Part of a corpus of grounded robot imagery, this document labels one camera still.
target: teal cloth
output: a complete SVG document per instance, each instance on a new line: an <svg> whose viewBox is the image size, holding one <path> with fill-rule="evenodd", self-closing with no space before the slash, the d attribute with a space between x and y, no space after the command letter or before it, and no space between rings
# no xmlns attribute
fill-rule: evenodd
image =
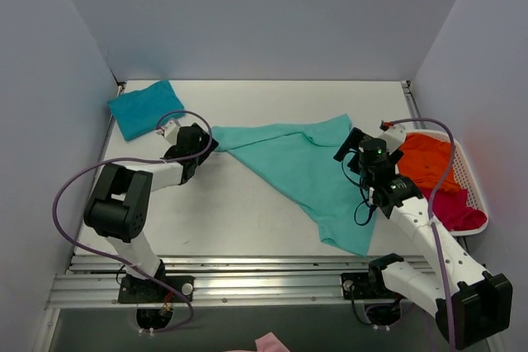
<svg viewBox="0 0 528 352"><path fill-rule="evenodd" d="M363 199L333 159L351 124L347 115L340 115L318 124L214 127L213 136L219 142L217 152L230 153L299 204L317 223L322 242L366 256L375 219L364 227L354 223L354 210ZM365 221L368 213L362 205L358 221Z"/></svg>
<svg viewBox="0 0 528 352"><path fill-rule="evenodd" d="M183 104L167 80L155 82L144 90L119 95L108 101L108 107L126 141L154 131L156 123L166 113L183 110ZM182 116L171 115L174 119Z"/></svg>

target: pink cloth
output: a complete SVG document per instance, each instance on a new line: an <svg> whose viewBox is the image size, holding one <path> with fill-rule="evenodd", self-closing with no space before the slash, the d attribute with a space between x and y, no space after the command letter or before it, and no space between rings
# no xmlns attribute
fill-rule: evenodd
<svg viewBox="0 0 528 352"><path fill-rule="evenodd" d="M257 345L257 352L290 352L288 348L282 344L275 334L267 333L265 336L255 340ZM230 352L251 352L247 350L232 350Z"/></svg>
<svg viewBox="0 0 528 352"><path fill-rule="evenodd" d="M420 189L429 200L432 190ZM437 191L432 211L449 231L474 230L486 223L483 211L466 205L468 191L460 189L458 193L450 194Z"/></svg>

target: turquoise fabric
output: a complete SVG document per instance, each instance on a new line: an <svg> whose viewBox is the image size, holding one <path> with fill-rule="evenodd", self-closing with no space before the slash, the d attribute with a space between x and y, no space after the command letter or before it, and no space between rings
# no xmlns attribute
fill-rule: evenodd
<svg viewBox="0 0 528 352"><path fill-rule="evenodd" d="M159 118L166 113L183 110L183 104L167 80L155 82L144 90L119 95L108 101L108 107L126 141L154 131ZM174 119L182 116L171 115Z"/></svg>
<svg viewBox="0 0 528 352"><path fill-rule="evenodd" d="M364 227L354 223L354 210L363 199L333 159L351 125L347 115L340 115L317 124L214 127L213 136L219 142L217 152L230 153L299 204L317 223L322 242L366 256L375 219ZM362 205L358 221L368 213Z"/></svg>

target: white table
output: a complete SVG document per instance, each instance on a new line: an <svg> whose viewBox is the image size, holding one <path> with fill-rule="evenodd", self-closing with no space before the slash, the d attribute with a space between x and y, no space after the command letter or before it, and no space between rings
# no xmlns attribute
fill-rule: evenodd
<svg viewBox="0 0 528 352"><path fill-rule="evenodd" d="M132 81L126 92L151 81ZM409 117L399 82L172 81L188 110L211 125L314 123L347 113L377 135L383 120ZM182 124L196 120L186 115ZM114 124L105 158L161 157L168 143L154 132L125 142ZM145 234L160 256L351 256L319 241L317 225L292 201L227 153L213 153L184 186L153 193ZM111 246L82 226L79 241L102 251ZM369 256L420 256L379 214ZM78 251L78 255L88 255Z"/></svg>

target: laundry basket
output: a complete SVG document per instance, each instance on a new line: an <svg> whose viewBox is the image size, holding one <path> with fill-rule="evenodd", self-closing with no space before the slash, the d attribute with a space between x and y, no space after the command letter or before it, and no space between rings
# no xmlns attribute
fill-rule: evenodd
<svg viewBox="0 0 528 352"><path fill-rule="evenodd" d="M436 138L438 140L449 142L449 136L446 133L435 131L432 129L415 129L413 131L414 134L425 134L427 136L431 136L432 138ZM464 149L460 145L460 143L455 139L455 160L453 161L453 170L455 172L455 180L456 182L463 188L468 191L468 200L466 204L470 206L471 208L480 209L486 214L486 218L488 218L488 209L486 208L486 204L484 203L483 196L480 192L479 185L477 184L477 181L475 179L473 171L471 171L471 167L469 166L468 158L466 157L464 153ZM479 228L476 228L474 230L466 230L466 231L451 231L451 235L453 237L463 237L466 235L474 235L478 234L479 232L484 231L484 229L488 226L488 220L486 220L486 223L484 223Z"/></svg>

